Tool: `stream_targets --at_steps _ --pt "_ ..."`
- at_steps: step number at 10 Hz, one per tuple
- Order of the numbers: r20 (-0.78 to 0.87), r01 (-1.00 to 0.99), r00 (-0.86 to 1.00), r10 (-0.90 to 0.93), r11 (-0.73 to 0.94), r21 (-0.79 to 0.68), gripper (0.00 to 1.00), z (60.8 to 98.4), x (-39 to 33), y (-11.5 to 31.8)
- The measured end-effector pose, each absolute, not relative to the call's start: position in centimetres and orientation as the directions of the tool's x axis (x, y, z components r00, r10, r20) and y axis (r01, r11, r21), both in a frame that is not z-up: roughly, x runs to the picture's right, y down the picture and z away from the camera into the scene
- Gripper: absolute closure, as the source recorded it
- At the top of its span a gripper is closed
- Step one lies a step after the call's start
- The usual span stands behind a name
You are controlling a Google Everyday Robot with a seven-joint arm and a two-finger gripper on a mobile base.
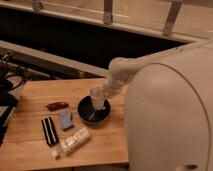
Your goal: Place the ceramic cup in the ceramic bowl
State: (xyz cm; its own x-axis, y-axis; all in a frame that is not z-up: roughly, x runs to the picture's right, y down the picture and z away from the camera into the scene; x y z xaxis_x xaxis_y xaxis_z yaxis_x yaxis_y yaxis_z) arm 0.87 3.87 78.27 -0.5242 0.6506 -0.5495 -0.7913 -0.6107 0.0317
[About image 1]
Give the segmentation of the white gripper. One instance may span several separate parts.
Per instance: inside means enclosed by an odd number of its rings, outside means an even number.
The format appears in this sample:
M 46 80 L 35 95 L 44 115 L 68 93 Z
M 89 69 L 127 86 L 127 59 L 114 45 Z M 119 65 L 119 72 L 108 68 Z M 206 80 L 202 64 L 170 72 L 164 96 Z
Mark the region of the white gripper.
M 129 77 L 116 78 L 112 75 L 109 75 L 103 84 L 103 93 L 106 98 L 111 98 L 119 94 L 122 90 L 122 87 L 130 81 Z

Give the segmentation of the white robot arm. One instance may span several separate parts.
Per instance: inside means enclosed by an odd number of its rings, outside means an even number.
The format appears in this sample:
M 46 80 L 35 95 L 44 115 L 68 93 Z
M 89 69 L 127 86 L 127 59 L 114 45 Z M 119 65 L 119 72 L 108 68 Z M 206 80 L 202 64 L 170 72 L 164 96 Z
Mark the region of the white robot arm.
M 171 57 L 182 52 L 201 48 L 205 45 L 210 45 L 213 47 L 213 39 L 189 43 L 138 58 L 116 57 L 109 63 L 109 74 L 102 87 L 103 93 L 107 98 L 111 98 L 119 94 L 122 87 L 128 84 L 133 79 L 134 75 L 144 66 L 156 62 L 161 58 Z

